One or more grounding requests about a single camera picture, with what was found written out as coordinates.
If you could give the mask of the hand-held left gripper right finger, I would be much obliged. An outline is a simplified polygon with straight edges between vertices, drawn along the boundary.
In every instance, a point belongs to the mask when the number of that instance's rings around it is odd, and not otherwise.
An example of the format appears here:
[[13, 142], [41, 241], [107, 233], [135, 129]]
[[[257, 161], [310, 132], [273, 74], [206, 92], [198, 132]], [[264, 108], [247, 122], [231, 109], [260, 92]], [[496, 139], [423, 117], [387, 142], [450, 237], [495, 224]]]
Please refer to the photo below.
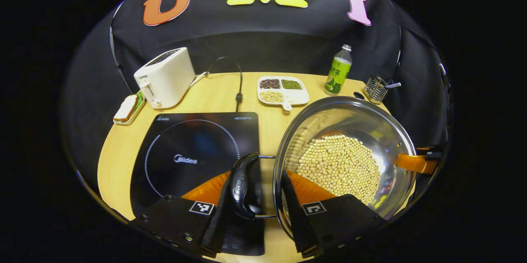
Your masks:
[[300, 201], [292, 172], [282, 172], [281, 185], [292, 240], [303, 257], [335, 255], [373, 235], [386, 220], [351, 194]]

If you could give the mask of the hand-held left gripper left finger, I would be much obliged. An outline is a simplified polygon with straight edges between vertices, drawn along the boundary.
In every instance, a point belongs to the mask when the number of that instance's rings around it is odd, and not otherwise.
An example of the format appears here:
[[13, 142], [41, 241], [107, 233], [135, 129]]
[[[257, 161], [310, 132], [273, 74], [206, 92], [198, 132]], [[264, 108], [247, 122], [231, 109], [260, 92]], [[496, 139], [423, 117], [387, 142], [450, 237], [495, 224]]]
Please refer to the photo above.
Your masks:
[[225, 172], [177, 197], [166, 194], [131, 221], [132, 227], [189, 257], [222, 252], [230, 214]]

